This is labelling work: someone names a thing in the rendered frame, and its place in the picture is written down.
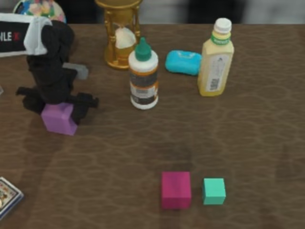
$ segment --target playing card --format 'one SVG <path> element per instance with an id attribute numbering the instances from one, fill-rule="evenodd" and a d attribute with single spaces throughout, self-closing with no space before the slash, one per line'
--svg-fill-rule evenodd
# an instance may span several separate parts
<path id="1" fill-rule="evenodd" d="M 0 177 L 0 220 L 22 199 L 23 193 L 5 178 Z"/>

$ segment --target wooden hourglass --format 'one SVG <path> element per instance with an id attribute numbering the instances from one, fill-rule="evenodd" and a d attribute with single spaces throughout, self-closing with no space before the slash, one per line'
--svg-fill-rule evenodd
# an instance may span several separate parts
<path id="1" fill-rule="evenodd" d="M 95 0 L 104 8 L 108 44 L 104 58 L 115 69 L 128 69 L 128 56 L 140 39 L 139 6 L 142 0 Z"/>

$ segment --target green cube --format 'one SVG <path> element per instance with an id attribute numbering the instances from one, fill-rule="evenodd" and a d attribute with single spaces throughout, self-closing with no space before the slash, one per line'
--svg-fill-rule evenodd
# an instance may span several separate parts
<path id="1" fill-rule="evenodd" d="M 204 178 L 202 191 L 204 205 L 221 205 L 224 203 L 226 194 L 223 178 Z"/>

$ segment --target glue bottle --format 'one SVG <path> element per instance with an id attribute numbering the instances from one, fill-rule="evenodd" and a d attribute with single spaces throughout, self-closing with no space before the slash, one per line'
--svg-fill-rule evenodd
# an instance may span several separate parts
<path id="1" fill-rule="evenodd" d="M 231 42 L 232 23 L 219 18 L 211 38 L 203 44 L 198 88 L 201 96 L 217 96 L 224 92 L 234 53 Z"/>
<path id="2" fill-rule="evenodd" d="M 130 53 L 131 103 L 138 109 L 148 110 L 158 103 L 158 55 L 144 37 Z"/>

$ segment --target red letter x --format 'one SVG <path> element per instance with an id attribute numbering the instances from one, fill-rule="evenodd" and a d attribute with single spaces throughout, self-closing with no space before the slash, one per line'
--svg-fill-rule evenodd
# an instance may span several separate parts
<path id="1" fill-rule="evenodd" d="M 19 32 L 14 32 L 13 33 L 13 39 L 14 39 L 14 41 L 19 41 L 19 39 L 20 39 L 20 33 Z"/>

